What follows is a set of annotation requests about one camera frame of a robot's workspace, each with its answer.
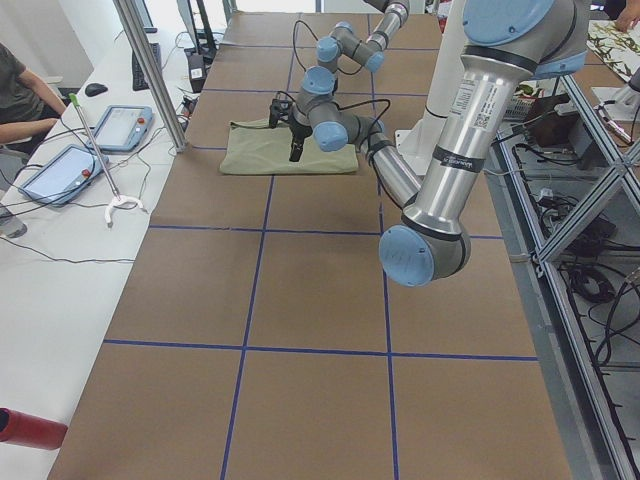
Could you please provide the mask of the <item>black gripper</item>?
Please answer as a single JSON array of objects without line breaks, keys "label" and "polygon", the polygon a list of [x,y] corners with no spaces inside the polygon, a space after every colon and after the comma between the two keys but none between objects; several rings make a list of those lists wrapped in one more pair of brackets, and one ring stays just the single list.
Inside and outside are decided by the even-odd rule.
[{"label": "black gripper", "polygon": [[299,162],[304,143],[312,135],[308,121],[301,117],[293,100],[274,98],[269,107],[268,127],[275,129],[280,123],[286,123],[292,134],[290,162]]},{"label": "black gripper", "polygon": [[313,137],[321,150],[340,150],[361,143],[369,127],[369,119],[325,121],[314,127]]}]

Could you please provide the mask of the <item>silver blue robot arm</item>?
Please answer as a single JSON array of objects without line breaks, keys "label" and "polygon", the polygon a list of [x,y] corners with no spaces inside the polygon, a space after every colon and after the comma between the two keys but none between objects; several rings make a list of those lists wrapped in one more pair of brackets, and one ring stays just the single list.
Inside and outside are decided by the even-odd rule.
[{"label": "silver blue robot arm", "polygon": [[383,19],[366,40],[337,24],[316,47],[317,63],[302,81],[293,109],[325,152],[353,145],[364,153],[402,210],[380,239],[387,276],[415,287],[456,274],[471,245],[460,216],[484,167],[517,86],[574,73],[586,58],[585,1],[456,1],[445,36],[460,43],[451,104],[424,175],[415,174],[380,122],[349,114],[334,98],[337,62],[347,56],[369,71],[409,16],[405,1],[380,1]]},{"label": "silver blue robot arm", "polygon": [[338,151],[348,144],[358,150],[377,151],[390,144],[378,117],[350,114],[334,99],[339,59],[346,56],[369,72],[376,72],[384,62],[384,51],[391,38],[409,18],[408,1],[371,1],[369,4],[383,13],[373,33],[362,40],[350,23],[337,23],[329,35],[317,40],[316,64],[305,71],[295,99],[271,103],[269,127],[275,128],[280,121],[289,125],[291,162],[301,159],[309,137],[323,152]]}]

